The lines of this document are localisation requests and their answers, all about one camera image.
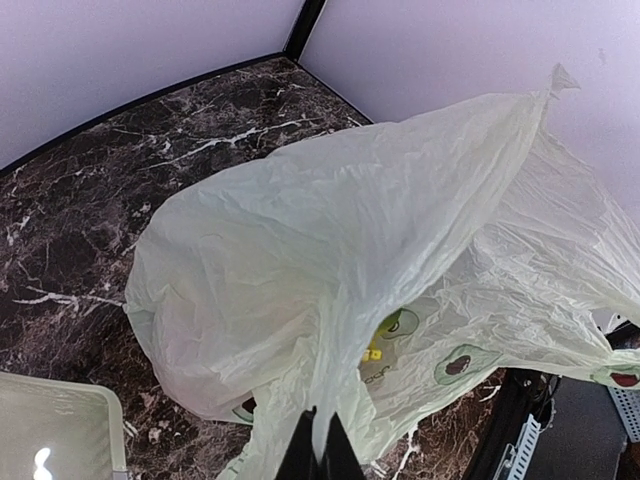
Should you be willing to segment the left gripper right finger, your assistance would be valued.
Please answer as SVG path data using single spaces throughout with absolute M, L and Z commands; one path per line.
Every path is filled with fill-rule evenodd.
M 337 413 L 330 421 L 322 456 L 322 478 L 327 480 L 365 480 L 349 438 Z

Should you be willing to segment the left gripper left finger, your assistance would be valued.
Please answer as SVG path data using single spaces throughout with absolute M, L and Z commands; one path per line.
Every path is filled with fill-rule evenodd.
M 312 428 L 317 408 L 300 415 L 285 455 L 275 476 L 276 480 L 314 480 L 318 476 L 318 460 L 312 445 Z

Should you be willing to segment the light green plastic bag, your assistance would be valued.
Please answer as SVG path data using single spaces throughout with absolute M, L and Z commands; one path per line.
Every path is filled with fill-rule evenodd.
M 125 312 L 165 393 L 251 437 L 225 479 L 272 479 L 314 413 L 357 460 L 499 368 L 639 385 L 593 314 L 639 317 L 639 231 L 546 128 L 575 86 L 487 94 L 223 170 L 140 235 Z

